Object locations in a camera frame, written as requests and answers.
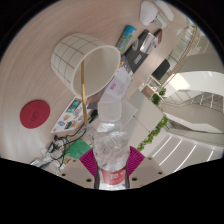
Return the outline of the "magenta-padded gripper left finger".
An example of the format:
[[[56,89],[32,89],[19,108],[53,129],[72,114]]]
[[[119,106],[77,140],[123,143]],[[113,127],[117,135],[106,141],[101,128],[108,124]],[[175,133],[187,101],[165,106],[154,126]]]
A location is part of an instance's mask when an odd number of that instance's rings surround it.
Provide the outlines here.
[[[79,159],[71,159],[59,176],[81,187],[98,189],[100,178],[93,150],[88,150]]]

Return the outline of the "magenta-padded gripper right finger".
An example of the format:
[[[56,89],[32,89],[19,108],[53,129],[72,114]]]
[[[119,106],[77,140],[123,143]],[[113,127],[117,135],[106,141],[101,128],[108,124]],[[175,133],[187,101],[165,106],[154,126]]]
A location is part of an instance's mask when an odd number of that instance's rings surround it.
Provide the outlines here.
[[[125,186],[127,189],[143,187],[165,176],[165,172],[152,157],[145,157],[134,147],[126,164]]]

